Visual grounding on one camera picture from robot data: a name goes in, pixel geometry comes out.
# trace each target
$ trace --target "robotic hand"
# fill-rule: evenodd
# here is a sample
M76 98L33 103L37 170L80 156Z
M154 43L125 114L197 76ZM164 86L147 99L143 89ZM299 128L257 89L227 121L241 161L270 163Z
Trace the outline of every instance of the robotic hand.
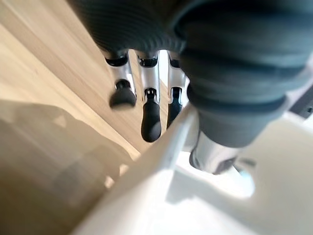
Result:
M313 47L310 0L69 0L111 67L110 106L134 106L128 49L137 52L142 137L155 141L159 118L158 51L169 51L168 125L188 98L199 113L190 163L220 173L289 107L286 92L304 85Z

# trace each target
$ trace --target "black joint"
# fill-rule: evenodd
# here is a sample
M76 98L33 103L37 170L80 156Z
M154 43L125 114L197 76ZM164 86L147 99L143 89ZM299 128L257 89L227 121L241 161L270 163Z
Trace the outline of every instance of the black joint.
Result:
M111 95L109 105L112 109L120 108L121 106L136 105L136 96L131 90L129 81L122 79L116 83L116 90Z
M152 68L157 65L158 56L150 58L150 59L142 59L138 56L138 62L140 66L145 68Z
M143 105L141 136L146 142L154 142L161 136L160 106L155 102L155 89L145 93L147 102Z
M169 128L169 126L172 124L172 122L181 112L182 109L182 105L179 103L181 88L173 87L172 92L173 92L173 102L168 104L167 126L166 126L167 129Z
M128 62L127 54L124 54L121 57L116 58L116 59L108 59L108 58L105 58L105 59L109 65L114 66L114 67L125 65Z

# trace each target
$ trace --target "black rubber fingertip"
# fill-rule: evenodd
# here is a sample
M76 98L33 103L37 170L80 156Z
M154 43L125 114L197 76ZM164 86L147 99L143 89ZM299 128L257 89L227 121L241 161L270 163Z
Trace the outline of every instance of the black rubber fingertip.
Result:
M141 136L146 142L154 142L161 136L160 106L148 100L143 106Z
M174 99L173 103L168 104L166 129L170 127L174 119L181 112L181 109L182 109L182 105L179 103L178 99Z
M181 94L181 88L179 87L172 88L173 101L172 103L168 104L166 129L170 127L174 119L181 112L182 105L179 103L180 94Z
M123 106L134 107L136 100L136 96L129 88L122 88L115 90L111 95L109 105L112 109L121 108Z

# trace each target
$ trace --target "black fingertip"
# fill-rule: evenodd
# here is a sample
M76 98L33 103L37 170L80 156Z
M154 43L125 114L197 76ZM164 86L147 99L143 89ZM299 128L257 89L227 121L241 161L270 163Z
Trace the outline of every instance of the black fingertip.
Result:
M161 136L160 106L148 100L143 106L141 136L146 142L154 142Z
M112 109L121 108L123 106L134 107L136 100L136 96L129 88L121 88L111 95L109 105Z

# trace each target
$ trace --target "light wood grain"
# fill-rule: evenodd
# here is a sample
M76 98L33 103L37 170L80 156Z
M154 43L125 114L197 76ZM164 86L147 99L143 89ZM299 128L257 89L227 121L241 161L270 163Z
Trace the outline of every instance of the light wood grain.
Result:
M139 152L147 144L140 135L142 101L132 110L112 111L108 100L113 89L108 68L90 35L64 0L2 0L0 22L60 80L72 89ZM139 86L137 62L131 64ZM166 129L167 90L161 84L161 122Z
M139 153L2 25L0 35L0 234L65 235Z

